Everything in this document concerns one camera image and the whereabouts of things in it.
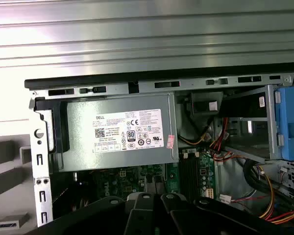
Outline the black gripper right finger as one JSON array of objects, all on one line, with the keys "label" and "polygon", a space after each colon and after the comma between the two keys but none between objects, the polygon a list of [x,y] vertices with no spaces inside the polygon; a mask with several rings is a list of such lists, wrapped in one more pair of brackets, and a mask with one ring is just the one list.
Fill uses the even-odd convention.
[{"label": "black gripper right finger", "polygon": [[245,211],[211,198],[192,203],[176,193],[161,196],[166,211],[165,231],[170,235],[293,235],[288,228],[274,225]]}]

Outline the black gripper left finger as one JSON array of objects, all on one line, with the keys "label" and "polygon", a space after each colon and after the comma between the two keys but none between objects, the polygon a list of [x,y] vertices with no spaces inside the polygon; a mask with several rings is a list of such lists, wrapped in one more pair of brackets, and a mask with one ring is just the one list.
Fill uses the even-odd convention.
[{"label": "black gripper left finger", "polygon": [[107,196],[36,228],[28,235],[154,235],[160,195]]}]

